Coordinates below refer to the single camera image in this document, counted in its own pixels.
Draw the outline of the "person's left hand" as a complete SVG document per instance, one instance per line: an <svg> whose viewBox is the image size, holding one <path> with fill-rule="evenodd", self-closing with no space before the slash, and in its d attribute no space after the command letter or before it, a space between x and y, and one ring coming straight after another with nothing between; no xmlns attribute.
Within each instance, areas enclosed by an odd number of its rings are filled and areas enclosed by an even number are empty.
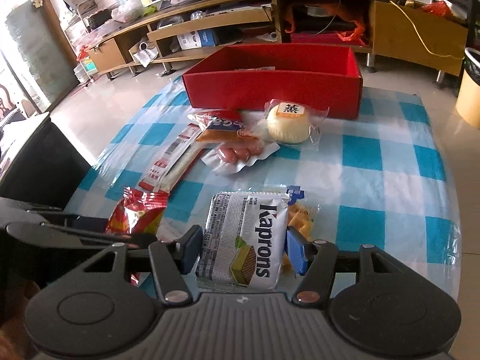
<svg viewBox="0 0 480 360"><path fill-rule="evenodd" d="M30 280L1 288L1 360L31 359L37 352L24 327L24 312L40 291Z"/></svg>

